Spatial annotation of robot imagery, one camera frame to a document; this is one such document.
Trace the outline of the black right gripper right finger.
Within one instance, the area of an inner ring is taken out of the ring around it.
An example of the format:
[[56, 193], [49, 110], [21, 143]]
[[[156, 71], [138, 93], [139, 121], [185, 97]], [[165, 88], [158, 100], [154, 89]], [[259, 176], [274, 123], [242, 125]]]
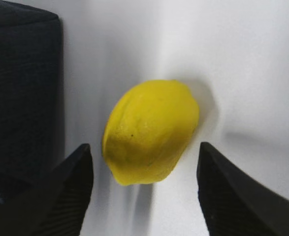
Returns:
[[289, 236], [289, 200], [263, 186], [202, 142], [198, 200], [211, 236]]

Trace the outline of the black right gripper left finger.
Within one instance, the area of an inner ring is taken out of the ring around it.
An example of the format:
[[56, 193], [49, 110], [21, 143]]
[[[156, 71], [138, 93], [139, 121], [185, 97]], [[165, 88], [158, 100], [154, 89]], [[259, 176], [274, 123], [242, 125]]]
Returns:
[[0, 236], [80, 235], [93, 182], [89, 144], [33, 184], [0, 173]]

